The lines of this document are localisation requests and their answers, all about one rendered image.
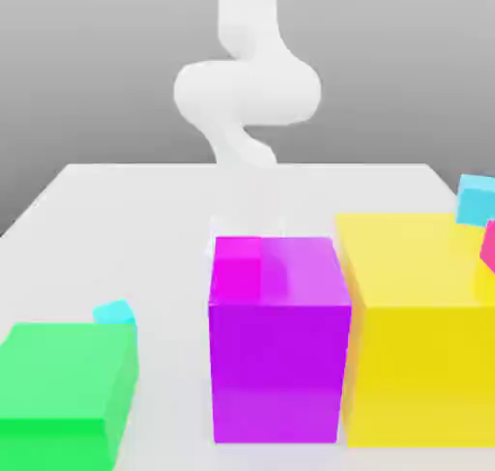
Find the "large green box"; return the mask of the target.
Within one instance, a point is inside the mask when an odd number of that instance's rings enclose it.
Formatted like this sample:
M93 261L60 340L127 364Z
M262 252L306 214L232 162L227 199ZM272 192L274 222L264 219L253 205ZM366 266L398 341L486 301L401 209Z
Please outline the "large green box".
M132 324L14 325L0 343L0 471L113 471L138 374Z

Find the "small pink cube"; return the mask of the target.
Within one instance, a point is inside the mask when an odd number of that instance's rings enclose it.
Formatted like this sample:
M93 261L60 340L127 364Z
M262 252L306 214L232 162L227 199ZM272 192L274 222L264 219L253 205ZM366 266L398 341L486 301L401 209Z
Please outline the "small pink cube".
M483 234L480 259L495 274L495 220L489 220Z

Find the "small magenta cube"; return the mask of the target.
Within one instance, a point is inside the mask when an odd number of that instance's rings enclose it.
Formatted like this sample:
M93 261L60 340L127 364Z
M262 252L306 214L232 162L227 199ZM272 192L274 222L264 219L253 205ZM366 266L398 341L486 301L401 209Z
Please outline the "small magenta cube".
M210 304L240 305L261 295L261 238L218 236L212 267Z

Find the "large purple box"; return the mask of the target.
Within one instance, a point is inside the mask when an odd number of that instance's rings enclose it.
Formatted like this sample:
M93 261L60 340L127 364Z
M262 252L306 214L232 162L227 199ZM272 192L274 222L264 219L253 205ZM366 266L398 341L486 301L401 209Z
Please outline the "large purple box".
M211 305L217 443L334 443L352 302L328 237L261 237L256 302Z

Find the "large yellow box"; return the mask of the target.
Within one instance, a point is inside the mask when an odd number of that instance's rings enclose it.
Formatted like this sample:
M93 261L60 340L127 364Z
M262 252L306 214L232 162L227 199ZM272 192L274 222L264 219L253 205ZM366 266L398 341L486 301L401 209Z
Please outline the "large yellow box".
M495 273L451 213L340 213L355 448L495 448Z

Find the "small cyan cube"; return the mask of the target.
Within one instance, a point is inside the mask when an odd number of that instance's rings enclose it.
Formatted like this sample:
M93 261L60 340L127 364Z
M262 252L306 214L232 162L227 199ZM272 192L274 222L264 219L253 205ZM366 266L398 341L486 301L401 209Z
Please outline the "small cyan cube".
M135 325L134 313L126 300L117 300L93 308L93 321L98 324Z
M495 220L495 178L462 174L457 189L455 221L486 227Z

